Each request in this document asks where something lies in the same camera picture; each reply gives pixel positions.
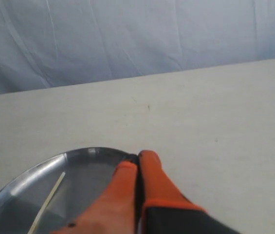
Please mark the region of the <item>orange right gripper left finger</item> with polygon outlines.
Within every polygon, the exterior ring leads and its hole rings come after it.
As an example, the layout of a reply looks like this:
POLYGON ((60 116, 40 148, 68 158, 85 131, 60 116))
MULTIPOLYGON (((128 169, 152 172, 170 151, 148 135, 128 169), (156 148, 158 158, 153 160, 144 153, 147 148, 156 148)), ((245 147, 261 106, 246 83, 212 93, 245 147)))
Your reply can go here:
POLYGON ((138 156, 129 155, 115 168, 102 194, 76 219, 53 234, 135 234, 138 156))

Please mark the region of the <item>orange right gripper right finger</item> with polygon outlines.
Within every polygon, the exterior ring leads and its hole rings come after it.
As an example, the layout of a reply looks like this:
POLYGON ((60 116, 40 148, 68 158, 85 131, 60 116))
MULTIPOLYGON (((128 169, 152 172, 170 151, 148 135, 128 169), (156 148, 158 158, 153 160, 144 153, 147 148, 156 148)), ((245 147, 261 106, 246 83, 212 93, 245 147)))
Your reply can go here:
POLYGON ((139 153, 143 179, 142 233, 235 234, 236 230, 210 216, 188 200, 166 175, 159 156, 150 150, 139 153))

